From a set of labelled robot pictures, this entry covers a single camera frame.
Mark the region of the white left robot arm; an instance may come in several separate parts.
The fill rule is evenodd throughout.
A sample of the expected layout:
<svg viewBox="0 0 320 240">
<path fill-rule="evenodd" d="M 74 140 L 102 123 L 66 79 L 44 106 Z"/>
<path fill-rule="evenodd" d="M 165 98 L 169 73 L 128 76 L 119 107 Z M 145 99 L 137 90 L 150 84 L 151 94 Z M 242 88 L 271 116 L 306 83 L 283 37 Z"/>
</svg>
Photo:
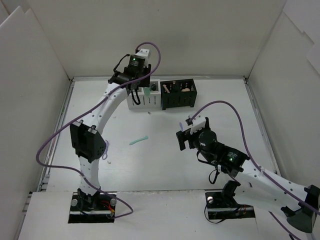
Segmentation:
<svg viewBox="0 0 320 240">
<path fill-rule="evenodd" d="M 105 125 L 119 104 L 127 99 L 130 92 L 138 91 L 138 86 L 148 87 L 150 77 L 143 79 L 133 85 L 122 86 L 110 94 L 116 87 L 126 82 L 141 78 L 151 72 L 149 64 L 150 50 L 137 50 L 131 54 L 128 65 L 123 72 L 114 71 L 108 80 L 108 85 L 102 97 L 109 98 L 81 119 L 70 125 L 71 144 L 75 149 L 80 163 L 80 171 L 84 174 L 89 183 L 82 178 L 77 190 L 78 196 L 82 199 L 82 204 L 89 210 L 96 209 L 100 204 L 99 192 L 99 159 L 106 150 L 106 142 L 102 137 Z"/>
</svg>

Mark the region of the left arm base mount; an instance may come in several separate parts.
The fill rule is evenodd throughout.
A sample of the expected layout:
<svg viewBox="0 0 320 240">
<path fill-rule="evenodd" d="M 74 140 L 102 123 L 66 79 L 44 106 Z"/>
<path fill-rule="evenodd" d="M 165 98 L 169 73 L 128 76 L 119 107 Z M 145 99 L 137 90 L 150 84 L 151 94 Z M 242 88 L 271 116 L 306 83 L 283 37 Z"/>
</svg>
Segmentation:
<svg viewBox="0 0 320 240">
<path fill-rule="evenodd" d="M 107 196 L 98 193 L 93 203 L 73 193 L 69 208 L 69 224 L 100 224 L 114 223 L 117 200 L 116 193 Z"/>
</svg>

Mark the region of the pink makeup applicator stick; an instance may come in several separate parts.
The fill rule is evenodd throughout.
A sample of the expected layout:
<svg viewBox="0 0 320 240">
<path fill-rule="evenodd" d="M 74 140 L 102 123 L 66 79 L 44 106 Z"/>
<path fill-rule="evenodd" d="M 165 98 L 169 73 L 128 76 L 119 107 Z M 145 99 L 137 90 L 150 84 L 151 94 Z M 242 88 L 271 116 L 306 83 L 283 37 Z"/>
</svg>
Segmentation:
<svg viewBox="0 0 320 240">
<path fill-rule="evenodd" d="M 167 88 L 167 86 L 166 86 L 165 84 L 163 84 L 162 86 L 163 86 L 163 88 L 164 88 L 165 92 L 169 94 L 169 93 L 170 93 L 170 91 L 169 91 L 169 89 Z"/>
</svg>

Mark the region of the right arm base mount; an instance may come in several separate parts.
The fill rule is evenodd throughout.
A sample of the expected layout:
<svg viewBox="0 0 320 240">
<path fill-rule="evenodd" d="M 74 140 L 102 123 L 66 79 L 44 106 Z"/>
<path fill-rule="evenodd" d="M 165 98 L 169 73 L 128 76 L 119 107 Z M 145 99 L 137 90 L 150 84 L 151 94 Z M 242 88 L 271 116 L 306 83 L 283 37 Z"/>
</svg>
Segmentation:
<svg viewBox="0 0 320 240">
<path fill-rule="evenodd" d="M 227 201 L 222 191 L 205 192 L 204 216 L 212 224 L 220 224 L 226 220 L 254 219 L 255 210 L 250 205 L 238 204 L 234 200 Z"/>
</svg>

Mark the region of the clear bottle black cap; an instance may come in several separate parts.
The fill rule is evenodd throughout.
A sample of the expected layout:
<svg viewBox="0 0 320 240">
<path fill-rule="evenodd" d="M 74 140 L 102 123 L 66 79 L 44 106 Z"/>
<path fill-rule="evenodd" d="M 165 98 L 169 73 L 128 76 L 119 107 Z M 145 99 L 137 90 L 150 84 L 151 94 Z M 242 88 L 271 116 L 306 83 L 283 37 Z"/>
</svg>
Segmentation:
<svg viewBox="0 0 320 240">
<path fill-rule="evenodd" d="M 157 86 L 156 84 L 152 84 L 152 85 L 150 86 L 150 90 L 151 90 L 152 92 L 158 91 L 158 86 Z"/>
</svg>

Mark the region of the green white tube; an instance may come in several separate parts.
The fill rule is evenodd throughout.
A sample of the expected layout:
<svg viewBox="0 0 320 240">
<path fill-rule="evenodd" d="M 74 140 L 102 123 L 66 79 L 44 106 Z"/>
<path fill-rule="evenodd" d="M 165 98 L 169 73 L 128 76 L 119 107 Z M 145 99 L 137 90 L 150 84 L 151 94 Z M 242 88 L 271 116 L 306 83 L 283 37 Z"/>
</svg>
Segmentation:
<svg viewBox="0 0 320 240">
<path fill-rule="evenodd" d="M 149 98 L 150 95 L 151 95 L 151 90 L 150 90 L 150 88 L 149 88 L 149 87 L 144 87 L 144 88 L 143 88 L 143 93 L 144 93 L 144 96 L 145 96 L 145 97 Z"/>
</svg>

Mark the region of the beige beauty sponge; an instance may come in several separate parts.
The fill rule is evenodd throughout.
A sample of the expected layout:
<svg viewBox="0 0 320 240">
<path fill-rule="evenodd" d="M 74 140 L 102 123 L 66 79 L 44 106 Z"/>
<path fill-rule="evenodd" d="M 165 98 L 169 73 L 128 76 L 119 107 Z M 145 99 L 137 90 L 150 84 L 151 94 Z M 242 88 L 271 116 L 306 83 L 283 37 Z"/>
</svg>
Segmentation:
<svg viewBox="0 0 320 240">
<path fill-rule="evenodd" d="M 188 87 L 186 87 L 186 88 L 183 88 L 182 90 L 181 90 L 181 92 L 190 92 L 191 91 L 191 89 L 190 88 L 188 88 Z"/>
</svg>

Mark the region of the black eyeliner pencil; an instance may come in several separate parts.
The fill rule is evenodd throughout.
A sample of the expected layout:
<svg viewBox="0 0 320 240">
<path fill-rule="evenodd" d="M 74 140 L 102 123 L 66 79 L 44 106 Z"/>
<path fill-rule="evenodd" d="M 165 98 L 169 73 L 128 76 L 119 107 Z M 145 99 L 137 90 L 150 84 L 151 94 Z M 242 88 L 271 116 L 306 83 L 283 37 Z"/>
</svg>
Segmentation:
<svg viewBox="0 0 320 240">
<path fill-rule="evenodd" d="M 173 91 L 173 92 L 177 92 L 177 84 L 176 84 L 176 81 L 173 81 L 173 82 L 172 82 L 172 91 Z"/>
</svg>

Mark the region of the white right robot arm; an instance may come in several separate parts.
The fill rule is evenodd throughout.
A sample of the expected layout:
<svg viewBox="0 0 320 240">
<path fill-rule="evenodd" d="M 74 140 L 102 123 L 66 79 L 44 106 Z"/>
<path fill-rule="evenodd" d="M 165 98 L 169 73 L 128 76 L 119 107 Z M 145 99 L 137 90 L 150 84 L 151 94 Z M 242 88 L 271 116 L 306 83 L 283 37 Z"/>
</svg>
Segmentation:
<svg viewBox="0 0 320 240">
<path fill-rule="evenodd" d="M 217 135 L 205 126 L 197 131 L 191 128 L 176 133 L 179 148 L 196 149 L 201 163 L 215 167 L 217 172 L 232 179 L 221 192 L 227 206 L 250 205 L 282 216 L 295 229 L 312 233 L 320 209 L 320 189 L 303 186 L 285 179 L 232 147 L 218 142 Z"/>
</svg>

